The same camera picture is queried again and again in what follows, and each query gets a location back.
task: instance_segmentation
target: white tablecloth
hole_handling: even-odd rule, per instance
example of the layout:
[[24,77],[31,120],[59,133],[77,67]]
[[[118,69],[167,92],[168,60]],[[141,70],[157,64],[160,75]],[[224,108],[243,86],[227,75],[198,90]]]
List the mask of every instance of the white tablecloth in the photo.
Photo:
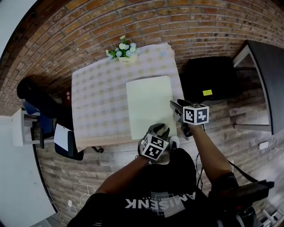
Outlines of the white tablecloth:
[[139,48],[135,63],[122,65],[108,58],[72,75],[72,112],[76,145],[131,142],[126,83],[153,76],[170,77],[173,98],[183,99],[174,51],[167,43]]

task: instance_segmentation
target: black desk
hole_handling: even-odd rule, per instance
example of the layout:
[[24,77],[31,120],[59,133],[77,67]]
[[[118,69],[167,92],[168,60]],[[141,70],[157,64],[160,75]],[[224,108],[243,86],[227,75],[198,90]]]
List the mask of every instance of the black desk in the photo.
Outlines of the black desk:
[[233,60],[236,67],[248,54],[251,55],[263,88],[268,109],[269,125],[235,125],[236,129],[271,132],[284,129],[284,49],[247,41],[247,45]]

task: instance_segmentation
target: black and white marker cube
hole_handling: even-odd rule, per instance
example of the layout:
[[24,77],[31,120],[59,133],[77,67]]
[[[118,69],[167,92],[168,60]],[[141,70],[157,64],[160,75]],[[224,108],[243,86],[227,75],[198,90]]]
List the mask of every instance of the black and white marker cube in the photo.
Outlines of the black and white marker cube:
[[153,160],[158,160],[168,146],[168,142],[151,134],[147,134],[142,144],[142,155]]
[[201,125],[209,122],[209,107],[203,104],[184,106],[183,122],[191,125]]

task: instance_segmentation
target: wall socket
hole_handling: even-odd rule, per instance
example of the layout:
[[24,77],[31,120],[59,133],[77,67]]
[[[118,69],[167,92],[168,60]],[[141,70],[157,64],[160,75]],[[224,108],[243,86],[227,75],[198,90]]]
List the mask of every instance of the wall socket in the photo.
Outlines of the wall socket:
[[72,201],[71,201],[71,200],[68,200],[68,206],[69,206],[69,207],[72,207],[72,205],[73,205]]
[[259,144],[258,148],[259,148],[259,150],[263,150],[263,149],[268,148],[268,146],[269,146],[269,143],[268,142],[264,142],[264,143]]

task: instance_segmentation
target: white wall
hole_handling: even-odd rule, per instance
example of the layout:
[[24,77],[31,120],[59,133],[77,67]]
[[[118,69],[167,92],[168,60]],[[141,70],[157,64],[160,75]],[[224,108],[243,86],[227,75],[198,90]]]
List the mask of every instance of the white wall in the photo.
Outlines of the white wall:
[[0,220],[30,227],[55,213],[40,180],[32,145],[12,142],[12,118],[0,116]]
[[2,0],[0,2],[0,57],[15,28],[36,0]]

